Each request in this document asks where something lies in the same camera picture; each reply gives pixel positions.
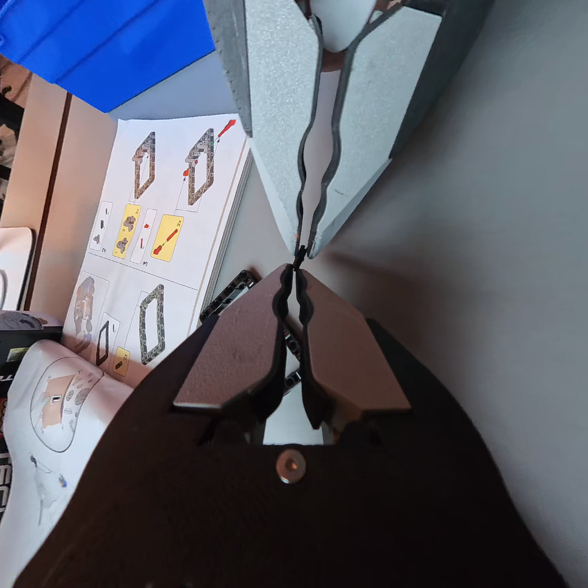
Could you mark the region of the lego race car box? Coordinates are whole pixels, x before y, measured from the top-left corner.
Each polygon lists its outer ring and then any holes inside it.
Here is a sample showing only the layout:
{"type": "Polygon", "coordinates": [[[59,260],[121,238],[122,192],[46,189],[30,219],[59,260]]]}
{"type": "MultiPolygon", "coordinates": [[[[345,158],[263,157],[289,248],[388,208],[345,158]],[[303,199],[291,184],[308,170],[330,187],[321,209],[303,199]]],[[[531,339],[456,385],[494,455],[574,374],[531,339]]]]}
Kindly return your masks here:
{"type": "Polygon", "coordinates": [[[1,312],[1,517],[12,485],[12,460],[4,433],[8,391],[28,349],[41,340],[59,342],[62,326],[55,319],[29,312],[1,312]]]}

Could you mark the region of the black rectangular lego frame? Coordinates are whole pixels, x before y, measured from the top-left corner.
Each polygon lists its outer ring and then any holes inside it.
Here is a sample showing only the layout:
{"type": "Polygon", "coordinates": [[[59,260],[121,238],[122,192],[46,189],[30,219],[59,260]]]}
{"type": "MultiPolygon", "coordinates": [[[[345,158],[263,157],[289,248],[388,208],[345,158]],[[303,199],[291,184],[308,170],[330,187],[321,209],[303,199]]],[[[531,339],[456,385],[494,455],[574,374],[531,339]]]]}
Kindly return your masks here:
{"type": "MultiPolygon", "coordinates": [[[[242,270],[216,298],[212,299],[209,305],[202,309],[199,317],[200,323],[203,323],[213,315],[220,315],[229,305],[241,298],[258,282],[259,278],[254,273],[250,270],[242,270]]],[[[286,396],[302,380],[299,373],[301,340],[300,336],[295,332],[295,328],[290,319],[285,319],[283,330],[286,348],[288,350],[286,354],[286,376],[283,391],[283,395],[286,396]]]]}

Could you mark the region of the lego instruction booklet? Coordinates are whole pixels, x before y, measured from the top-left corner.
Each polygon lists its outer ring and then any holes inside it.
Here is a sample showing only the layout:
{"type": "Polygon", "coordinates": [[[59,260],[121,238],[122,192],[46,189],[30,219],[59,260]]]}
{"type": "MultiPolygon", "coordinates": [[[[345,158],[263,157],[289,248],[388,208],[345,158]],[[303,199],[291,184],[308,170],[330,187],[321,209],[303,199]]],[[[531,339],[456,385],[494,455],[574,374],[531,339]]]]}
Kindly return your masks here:
{"type": "Polygon", "coordinates": [[[1,520],[48,532],[131,389],[199,324],[251,166],[236,114],[120,121],[59,342],[8,391],[1,520]]]}

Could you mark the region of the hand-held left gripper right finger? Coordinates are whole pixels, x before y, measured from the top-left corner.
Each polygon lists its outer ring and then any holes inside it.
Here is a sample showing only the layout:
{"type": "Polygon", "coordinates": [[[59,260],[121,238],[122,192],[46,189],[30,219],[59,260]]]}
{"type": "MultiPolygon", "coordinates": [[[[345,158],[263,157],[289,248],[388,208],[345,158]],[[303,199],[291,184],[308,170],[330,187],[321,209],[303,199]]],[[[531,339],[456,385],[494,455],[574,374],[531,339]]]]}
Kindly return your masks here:
{"type": "Polygon", "coordinates": [[[401,389],[364,316],[305,269],[298,269],[302,398],[314,429],[408,412],[401,389]]]}

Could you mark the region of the blue plastic bin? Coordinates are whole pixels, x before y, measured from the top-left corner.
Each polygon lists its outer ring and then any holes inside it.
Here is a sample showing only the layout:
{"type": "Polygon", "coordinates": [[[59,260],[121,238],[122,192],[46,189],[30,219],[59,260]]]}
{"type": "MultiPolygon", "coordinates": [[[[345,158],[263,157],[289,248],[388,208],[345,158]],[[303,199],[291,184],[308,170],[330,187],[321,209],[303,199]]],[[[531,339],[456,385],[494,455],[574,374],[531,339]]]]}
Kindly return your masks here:
{"type": "Polygon", "coordinates": [[[1,1],[1,54],[104,113],[214,50],[202,1],[1,1]]]}

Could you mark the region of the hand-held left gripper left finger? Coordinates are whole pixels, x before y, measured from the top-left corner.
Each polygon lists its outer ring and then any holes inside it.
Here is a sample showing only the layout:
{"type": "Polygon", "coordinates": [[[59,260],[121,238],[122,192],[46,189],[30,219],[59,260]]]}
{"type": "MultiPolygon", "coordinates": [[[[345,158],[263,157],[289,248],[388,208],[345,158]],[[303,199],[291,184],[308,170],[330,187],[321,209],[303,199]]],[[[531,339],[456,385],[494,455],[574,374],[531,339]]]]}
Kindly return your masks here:
{"type": "Polygon", "coordinates": [[[264,422],[283,395],[292,267],[280,266],[223,310],[174,400],[241,425],[264,422]]]}

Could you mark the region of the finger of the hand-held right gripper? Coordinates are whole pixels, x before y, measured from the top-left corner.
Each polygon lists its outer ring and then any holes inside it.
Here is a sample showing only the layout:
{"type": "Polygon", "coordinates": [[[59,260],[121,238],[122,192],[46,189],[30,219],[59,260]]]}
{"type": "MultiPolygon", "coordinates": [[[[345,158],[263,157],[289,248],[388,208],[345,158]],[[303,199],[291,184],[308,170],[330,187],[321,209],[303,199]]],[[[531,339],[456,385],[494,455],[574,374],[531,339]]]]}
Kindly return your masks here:
{"type": "Polygon", "coordinates": [[[321,181],[307,246],[317,257],[391,161],[443,17],[390,9],[370,20],[345,52],[332,112],[333,152],[321,181]]]}
{"type": "Polygon", "coordinates": [[[252,137],[249,140],[278,229],[299,248],[303,151],[315,120],[322,68],[319,20],[295,1],[245,1],[252,137]]]}

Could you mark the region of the white rounded device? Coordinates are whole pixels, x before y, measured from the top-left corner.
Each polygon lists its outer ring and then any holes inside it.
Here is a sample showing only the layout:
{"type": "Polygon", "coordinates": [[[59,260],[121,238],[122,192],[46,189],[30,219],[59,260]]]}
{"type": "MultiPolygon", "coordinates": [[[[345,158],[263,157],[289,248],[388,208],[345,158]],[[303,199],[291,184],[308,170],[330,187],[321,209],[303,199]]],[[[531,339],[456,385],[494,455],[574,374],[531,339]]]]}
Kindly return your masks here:
{"type": "Polygon", "coordinates": [[[26,298],[35,247],[27,227],[1,228],[1,310],[18,311],[26,298]]]}

